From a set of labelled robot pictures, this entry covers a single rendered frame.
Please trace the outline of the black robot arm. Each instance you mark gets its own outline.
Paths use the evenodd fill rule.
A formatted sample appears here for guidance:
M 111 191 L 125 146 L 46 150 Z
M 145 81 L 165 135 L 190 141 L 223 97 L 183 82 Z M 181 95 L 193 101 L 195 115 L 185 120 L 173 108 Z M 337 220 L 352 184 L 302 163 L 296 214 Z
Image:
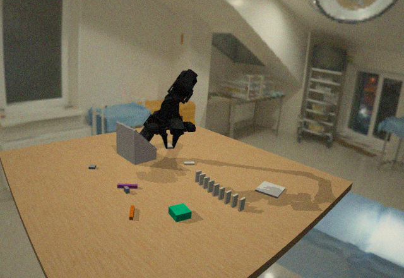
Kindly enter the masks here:
M 193 87 L 197 83 L 197 74 L 191 70 L 181 71 L 175 82 L 171 86 L 170 91 L 165 96 L 165 100 L 162 102 L 161 109 L 155 111 L 143 124 L 144 128 L 141 130 L 141 136 L 147 141 L 153 138 L 154 134 L 148 134 L 146 129 L 147 123 L 157 123 L 163 125 L 163 115 L 170 116 L 167 121 L 167 127 L 170 130 L 171 135 L 183 135 L 183 132 L 189 131 L 189 122 L 182 120 L 182 116 L 174 118 L 173 114 L 179 110 L 179 103 L 188 102 L 193 94 Z M 185 99 L 186 98 L 186 99 Z M 184 100 L 185 99 L 185 100 Z

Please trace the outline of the green block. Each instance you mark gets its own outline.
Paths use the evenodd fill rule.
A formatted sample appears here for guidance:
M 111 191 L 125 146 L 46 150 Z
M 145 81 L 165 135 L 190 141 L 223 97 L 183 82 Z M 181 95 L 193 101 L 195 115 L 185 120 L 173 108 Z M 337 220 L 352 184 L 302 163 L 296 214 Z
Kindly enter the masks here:
M 176 221 L 191 219 L 192 212 L 184 203 L 169 206 L 169 214 Z

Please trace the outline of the purple rectangular block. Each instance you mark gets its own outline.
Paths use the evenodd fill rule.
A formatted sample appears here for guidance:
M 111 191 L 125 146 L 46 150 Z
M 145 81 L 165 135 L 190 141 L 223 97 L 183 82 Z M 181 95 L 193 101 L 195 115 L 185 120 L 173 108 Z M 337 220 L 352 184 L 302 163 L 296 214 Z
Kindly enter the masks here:
M 137 189 L 138 184 L 124 184 L 124 183 L 117 184 L 117 188 L 124 188 L 124 186 L 128 186 L 129 188 Z

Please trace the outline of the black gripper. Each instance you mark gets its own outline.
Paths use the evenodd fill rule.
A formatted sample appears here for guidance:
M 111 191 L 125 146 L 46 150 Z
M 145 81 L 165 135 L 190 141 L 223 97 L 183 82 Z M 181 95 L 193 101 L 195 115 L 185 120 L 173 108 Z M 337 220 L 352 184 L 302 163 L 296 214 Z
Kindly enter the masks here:
M 174 118 L 179 118 L 179 110 L 173 114 Z M 167 127 L 167 121 L 170 116 L 163 115 L 163 125 L 158 125 L 157 123 L 147 123 L 146 124 L 146 131 L 148 134 L 160 134 L 163 140 L 163 144 L 165 146 L 165 149 L 167 149 L 167 133 L 166 130 L 169 130 Z M 189 121 L 189 131 L 188 132 L 195 132 L 196 127 L 195 125 Z M 180 135 L 172 135 L 172 146 L 173 148 L 175 147 Z

